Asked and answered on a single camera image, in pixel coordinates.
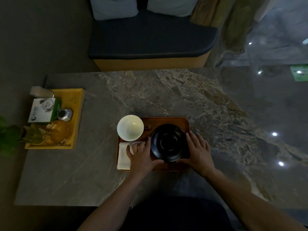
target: finger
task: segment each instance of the finger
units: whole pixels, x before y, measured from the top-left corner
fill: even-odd
[[[189,159],[178,159],[176,162],[177,163],[189,164]]]
[[[129,145],[127,145],[127,148],[126,148],[126,155],[128,156],[130,160],[132,160],[133,154],[131,153]]]
[[[189,149],[194,149],[195,148],[195,145],[193,144],[190,136],[188,133],[186,133],[186,139],[187,139],[187,143],[188,143],[188,147]]]
[[[138,144],[137,149],[138,151],[144,151],[145,141]]]
[[[205,143],[204,139],[202,138],[202,136],[200,134],[197,134],[197,138],[199,140],[199,143],[200,143],[201,147],[203,149],[206,149],[206,143]]]
[[[195,134],[194,134],[192,131],[189,132],[189,135],[190,135],[190,138],[192,139],[192,141],[193,141],[195,147],[196,147],[196,148],[197,148],[197,147],[201,147],[201,144],[200,144],[198,138],[195,136]]]
[[[151,138],[148,137],[147,143],[145,144],[145,149],[144,149],[144,151],[145,151],[145,152],[150,152],[150,150],[151,150]]]
[[[138,151],[138,149],[137,149],[138,144],[139,144],[139,143],[134,143],[134,144],[132,145],[132,149],[133,149],[133,153],[134,153],[134,154]]]
[[[165,163],[162,159],[156,159],[152,161],[153,167],[155,167],[158,164],[163,164]]]
[[[205,142],[206,150],[211,152],[211,147],[210,147],[209,143],[206,140],[204,140],[204,142]]]

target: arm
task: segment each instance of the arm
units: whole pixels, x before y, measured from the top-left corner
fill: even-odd
[[[281,212],[263,199],[227,178],[214,166],[209,144],[198,134],[186,134],[189,159],[178,162],[189,164],[217,191],[229,208],[249,231],[255,230],[307,230],[299,222]]]
[[[124,223],[129,206],[142,180],[153,167],[164,163],[163,160],[150,158],[151,140],[134,144],[134,155],[129,145],[126,153],[131,160],[131,168],[124,182],[103,202],[79,227],[78,231],[119,230]]]

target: human hand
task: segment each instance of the human hand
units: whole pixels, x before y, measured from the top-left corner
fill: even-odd
[[[162,159],[151,160],[150,150],[151,150],[151,138],[148,137],[147,142],[135,143],[132,146],[134,155],[130,152],[130,147],[127,145],[126,154],[131,160],[131,168],[129,174],[132,177],[137,177],[138,179],[144,179],[152,169],[161,163],[164,163]]]
[[[196,173],[202,177],[207,177],[209,173],[216,170],[211,156],[211,148],[201,135],[193,132],[186,133],[186,139],[189,147],[190,158],[179,159],[177,163],[185,163],[193,168]]]

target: teacup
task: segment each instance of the teacup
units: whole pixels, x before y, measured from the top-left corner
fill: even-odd
[[[121,139],[131,142],[140,138],[143,131],[150,130],[151,126],[144,126],[140,117],[127,115],[122,117],[118,123],[117,131]]]

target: wooden tray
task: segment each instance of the wooden tray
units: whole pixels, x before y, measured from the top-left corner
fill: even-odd
[[[143,121],[144,126],[151,126],[151,130],[144,131],[142,135],[140,136],[140,138],[135,140],[136,142],[145,141],[147,137],[151,136],[152,132],[157,127],[163,124],[174,124],[178,126],[179,128],[181,128],[185,133],[190,131],[189,121],[184,117],[145,117],[145,118],[141,118],[141,120]],[[118,150],[117,150],[116,160],[115,160],[116,166],[118,165],[119,144],[121,142],[127,142],[127,141],[122,140],[120,137],[118,139]],[[153,155],[152,151],[151,151],[151,159],[152,160],[157,159],[156,156]],[[188,166],[186,164],[171,162],[171,163],[163,163],[163,164],[157,165],[153,169],[153,171],[182,171],[186,169],[187,167]]]
[[[72,149],[76,145],[85,90],[82,88],[72,88],[51,89],[50,91],[54,93],[55,97],[61,98],[61,108],[71,109],[74,112],[72,120],[68,122],[72,129],[72,135],[70,139],[61,146],[55,146],[50,139],[47,139],[39,145],[26,143],[25,149]]]

